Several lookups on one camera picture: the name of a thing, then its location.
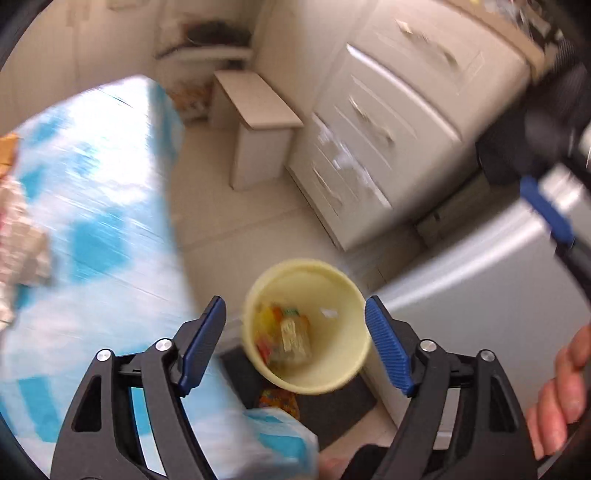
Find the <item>yellow cup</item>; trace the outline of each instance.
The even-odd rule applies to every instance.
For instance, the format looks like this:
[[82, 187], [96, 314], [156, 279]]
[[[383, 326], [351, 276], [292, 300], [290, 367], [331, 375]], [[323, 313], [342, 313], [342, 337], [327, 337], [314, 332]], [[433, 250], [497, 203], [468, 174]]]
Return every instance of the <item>yellow cup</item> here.
[[[310, 320], [310, 362], [271, 371], [256, 346], [256, 314], [263, 305], [295, 307]], [[278, 387], [318, 395], [345, 385], [363, 367], [370, 337], [365, 299], [355, 284], [318, 260], [288, 260], [271, 267], [250, 289], [242, 315], [242, 341], [252, 364]]]

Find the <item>human hand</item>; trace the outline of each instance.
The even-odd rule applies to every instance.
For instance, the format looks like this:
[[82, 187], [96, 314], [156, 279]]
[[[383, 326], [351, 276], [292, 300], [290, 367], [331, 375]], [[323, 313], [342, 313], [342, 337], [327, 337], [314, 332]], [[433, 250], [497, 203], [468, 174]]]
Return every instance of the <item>human hand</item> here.
[[583, 368], [589, 359], [591, 325], [586, 325], [558, 352], [555, 377], [542, 387], [538, 403], [525, 415], [536, 459], [560, 450], [567, 440], [567, 424], [581, 418], [587, 399]]

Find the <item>food wrapper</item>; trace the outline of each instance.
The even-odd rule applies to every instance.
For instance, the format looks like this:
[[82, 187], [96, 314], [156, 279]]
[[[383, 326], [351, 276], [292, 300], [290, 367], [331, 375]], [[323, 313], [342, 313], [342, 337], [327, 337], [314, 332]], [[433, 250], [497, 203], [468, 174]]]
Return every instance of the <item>food wrapper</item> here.
[[297, 309], [265, 306], [257, 322], [255, 342], [265, 365], [295, 366], [310, 360], [310, 322]]

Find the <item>bed sheet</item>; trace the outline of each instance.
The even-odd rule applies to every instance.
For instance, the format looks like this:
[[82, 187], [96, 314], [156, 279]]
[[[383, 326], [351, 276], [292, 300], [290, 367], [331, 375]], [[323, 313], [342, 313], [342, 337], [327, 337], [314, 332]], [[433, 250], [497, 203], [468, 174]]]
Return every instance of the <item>bed sheet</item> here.
[[[48, 285], [19, 289], [0, 347], [0, 411], [49, 474], [93, 355], [141, 352], [204, 306], [191, 301], [168, 222], [165, 192], [183, 125], [159, 85], [132, 77], [89, 90], [18, 133], [14, 175], [32, 220], [49, 233], [53, 272]], [[132, 393], [148, 467], [164, 473], [143, 393]], [[247, 414], [217, 360], [183, 403], [218, 478], [260, 478], [261, 465], [265, 478], [314, 475], [315, 437], [287, 419]]]

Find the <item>white shelf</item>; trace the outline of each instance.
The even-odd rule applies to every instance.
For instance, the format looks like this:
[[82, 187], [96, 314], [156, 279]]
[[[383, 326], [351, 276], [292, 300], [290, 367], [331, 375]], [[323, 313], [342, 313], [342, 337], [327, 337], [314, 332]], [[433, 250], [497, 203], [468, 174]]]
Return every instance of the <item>white shelf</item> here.
[[185, 47], [165, 58], [178, 61], [203, 61], [203, 60], [250, 60], [252, 49], [249, 47]]

